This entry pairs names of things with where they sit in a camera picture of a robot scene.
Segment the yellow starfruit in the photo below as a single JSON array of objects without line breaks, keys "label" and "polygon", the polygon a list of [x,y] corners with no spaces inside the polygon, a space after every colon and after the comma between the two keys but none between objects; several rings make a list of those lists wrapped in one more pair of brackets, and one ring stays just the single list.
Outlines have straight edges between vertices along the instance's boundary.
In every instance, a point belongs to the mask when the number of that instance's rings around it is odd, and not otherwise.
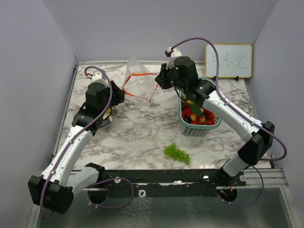
[{"label": "yellow starfruit", "polygon": [[112,111],[113,111],[113,110],[112,110],[112,108],[110,107],[110,108],[105,112],[104,118],[106,118],[107,116],[111,115]]}]

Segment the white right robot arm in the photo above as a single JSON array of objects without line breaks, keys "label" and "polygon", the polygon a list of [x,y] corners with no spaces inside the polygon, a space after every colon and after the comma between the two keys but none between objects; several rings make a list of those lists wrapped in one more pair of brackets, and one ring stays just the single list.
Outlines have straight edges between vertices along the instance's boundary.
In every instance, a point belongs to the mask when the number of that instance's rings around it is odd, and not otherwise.
[{"label": "white right robot arm", "polygon": [[218,93],[213,81],[198,76],[196,65],[189,57],[175,57],[163,63],[155,81],[162,89],[178,89],[188,100],[214,113],[245,142],[220,168],[218,180],[222,185],[233,183],[239,172],[256,165],[272,146],[275,126],[270,121],[263,123],[249,116]]}]

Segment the green grape bunch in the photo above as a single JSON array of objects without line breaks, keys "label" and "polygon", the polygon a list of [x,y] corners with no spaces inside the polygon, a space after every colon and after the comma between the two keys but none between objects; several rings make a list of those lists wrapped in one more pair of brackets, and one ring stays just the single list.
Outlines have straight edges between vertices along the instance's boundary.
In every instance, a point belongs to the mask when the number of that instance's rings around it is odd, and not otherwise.
[{"label": "green grape bunch", "polygon": [[170,144],[169,146],[165,146],[163,153],[168,159],[184,162],[187,165],[190,164],[189,154],[178,148],[174,143]]}]

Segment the clear orange-zip bag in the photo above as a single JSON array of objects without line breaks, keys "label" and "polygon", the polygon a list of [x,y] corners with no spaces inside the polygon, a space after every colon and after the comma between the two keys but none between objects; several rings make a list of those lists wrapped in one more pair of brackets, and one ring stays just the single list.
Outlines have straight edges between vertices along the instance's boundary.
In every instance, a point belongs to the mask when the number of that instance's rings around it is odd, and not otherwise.
[{"label": "clear orange-zip bag", "polygon": [[157,74],[151,72],[137,58],[128,60],[122,90],[125,98],[133,104],[152,103],[154,93],[158,88],[155,78]]},{"label": "clear orange-zip bag", "polygon": [[100,128],[110,125],[117,115],[118,108],[116,108],[115,106],[110,107],[103,116],[103,123],[101,124]]}]

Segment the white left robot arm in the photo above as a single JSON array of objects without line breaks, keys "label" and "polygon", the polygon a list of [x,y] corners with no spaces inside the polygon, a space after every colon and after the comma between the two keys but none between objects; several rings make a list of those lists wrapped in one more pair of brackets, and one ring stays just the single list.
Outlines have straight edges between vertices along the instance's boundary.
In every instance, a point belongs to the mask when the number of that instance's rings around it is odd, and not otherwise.
[{"label": "white left robot arm", "polygon": [[59,152],[40,176],[31,176],[28,188],[34,204],[64,214],[73,198],[92,184],[98,188],[104,184],[105,176],[98,165],[87,165],[75,177],[70,173],[80,153],[101,128],[105,112],[124,102],[125,92],[114,81],[110,85],[101,82],[89,84],[85,102],[76,113],[72,127]]}]

